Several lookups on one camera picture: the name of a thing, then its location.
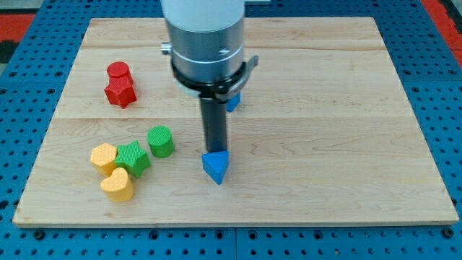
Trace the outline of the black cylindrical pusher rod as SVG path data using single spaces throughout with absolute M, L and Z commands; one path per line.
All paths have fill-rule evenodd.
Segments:
M 211 99 L 200 99 L 200 105 L 206 150 L 227 150 L 226 105 Z

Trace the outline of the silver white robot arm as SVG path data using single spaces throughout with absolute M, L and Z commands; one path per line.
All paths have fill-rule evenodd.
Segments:
M 208 152 L 227 149 L 224 101 L 212 90 L 238 78 L 243 67 L 243 0 L 163 0 L 175 79 L 189 95 L 200 100 Z

